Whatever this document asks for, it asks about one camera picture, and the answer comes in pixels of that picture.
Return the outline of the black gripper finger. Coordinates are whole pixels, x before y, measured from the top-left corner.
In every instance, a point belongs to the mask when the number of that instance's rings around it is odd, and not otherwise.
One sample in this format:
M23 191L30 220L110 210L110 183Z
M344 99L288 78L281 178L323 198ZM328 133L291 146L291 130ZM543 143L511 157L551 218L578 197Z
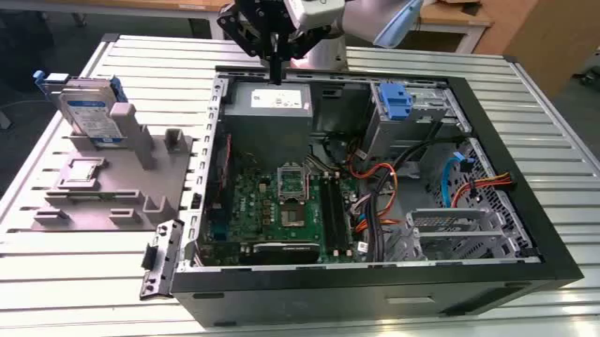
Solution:
M272 44L260 36L257 30L241 21L243 12L237 6L225 6L218 14L217 23L225 34L237 43L251 57L259 57L269 68L269 83L279 84L279 66L272 64Z
M329 35L331 26L323 26L309 29L300 34L289 29L279 33L277 38L277 84L285 78L285 65L292 59L301 59L313 49L319 42Z

